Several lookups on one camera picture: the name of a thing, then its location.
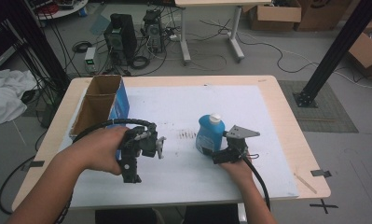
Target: cardboard box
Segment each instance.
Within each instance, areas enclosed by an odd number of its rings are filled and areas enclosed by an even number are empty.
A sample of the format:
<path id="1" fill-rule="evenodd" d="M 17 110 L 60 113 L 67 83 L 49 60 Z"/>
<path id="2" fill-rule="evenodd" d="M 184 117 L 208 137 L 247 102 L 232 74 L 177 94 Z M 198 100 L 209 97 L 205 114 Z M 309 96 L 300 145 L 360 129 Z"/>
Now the cardboard box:
<path id="1" fill-rule="evenodd" d="M 69 135 L 76 137 L 86 128 L 109 119 L 127 119 L 129 110 L 121 76 L 96 76 L 87 88 Z"/>
<path id="2" fill-rule="evenodd" d="M 349 55 L 356 68 L 366 77 L 372 78 L 372 39 L 367 35 L 371 31 L 372 22 L 351 46 Z"/>
<path id="3" fill-rule="evenodd" d="M 249 10 L 252 30 L 291 31 L 301 21 L 301 6 L 297 0 L 288 1 L 290 7 L 256 6 Z"/>
<path id="4" fill-rule="evenodd" d="M 342 18 L 351 0 L 298 0 L 302 7 L 302 19 L 297 31 L 333 30 Z"/>
<path id="5" fill-rule="evenodd" d="M 351 4 L 349 5 L 348 9 L 346 9 L 345 14 L 342 16 L 341 20 L 347 21 L 359 3 L 360 0 L 351 0 Z"/>

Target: white paper sheet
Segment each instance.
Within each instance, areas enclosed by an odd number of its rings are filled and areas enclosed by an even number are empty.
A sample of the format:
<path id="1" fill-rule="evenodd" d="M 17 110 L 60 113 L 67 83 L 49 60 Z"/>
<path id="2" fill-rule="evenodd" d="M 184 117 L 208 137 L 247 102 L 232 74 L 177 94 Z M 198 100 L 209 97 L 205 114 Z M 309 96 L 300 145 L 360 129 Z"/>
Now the white paper sheet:
<path id="1" fill-rule="evenodd" d="M 164 159 L 139 157 L 138 174 L 142 178 L 139 184 L 124 184 L 122 176 L 85 171 L 76 184 L 73 207 L 240 201 L 241 195 L 227 173 L 195 147 L 198 119 L 213 112 L 222 116 L 226 130 L 238 125 L 261 133 L 246 142 L 251 154 L 259 154 L 253 164 L 271 199 L 298 196 L 257 86 L 126 87 L 126 90 L 129 118 L 155 122 L 158 137 L 167 137 Z M 70 144 L 66 133 L 61 148 Z M 226 146 L 223 139 L 222 148 Z"/>

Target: bottle label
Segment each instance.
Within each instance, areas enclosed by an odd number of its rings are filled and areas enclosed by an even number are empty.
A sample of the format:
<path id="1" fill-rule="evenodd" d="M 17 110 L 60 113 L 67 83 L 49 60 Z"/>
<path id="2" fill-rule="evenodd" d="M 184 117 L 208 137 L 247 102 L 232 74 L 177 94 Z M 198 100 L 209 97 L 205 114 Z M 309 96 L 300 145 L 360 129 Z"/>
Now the bottle label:
<path id="1" fill-rule="evenodd" d="M 214 141 L 211 138 L 208 138 L 203 135 L 197 136 L 197 149 L 205 154 L 205 155 L 212 155 L 214 150 Z"/>

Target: white cloth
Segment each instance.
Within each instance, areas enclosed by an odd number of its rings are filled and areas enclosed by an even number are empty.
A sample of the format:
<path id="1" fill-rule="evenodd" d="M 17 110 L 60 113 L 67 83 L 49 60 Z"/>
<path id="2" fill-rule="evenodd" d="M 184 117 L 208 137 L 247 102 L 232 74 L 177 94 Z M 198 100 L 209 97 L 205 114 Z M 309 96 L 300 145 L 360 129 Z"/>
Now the white cloth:
<path id="1" fill-rule="evenodd" d="M 35 87 L 36 80 L 30 71 L 0 71 L 0 123 L 13 120 L 26 110 L 21 97 Z"/>

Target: white bottle cap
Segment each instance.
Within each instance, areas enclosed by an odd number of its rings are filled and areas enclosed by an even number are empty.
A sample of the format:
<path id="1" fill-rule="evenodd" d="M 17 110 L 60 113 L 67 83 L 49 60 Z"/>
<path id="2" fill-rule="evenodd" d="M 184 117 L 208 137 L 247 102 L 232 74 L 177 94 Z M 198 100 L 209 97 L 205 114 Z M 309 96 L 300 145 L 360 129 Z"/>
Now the white bottle cap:
<path id="1" fill-rule="evenodd" d="M 212 123 L 212 124 L 218 124 L 220 121 L 221 121 L 221 116 L 219 114 L 211 114 L 209 116 L 209 121 Z"/>

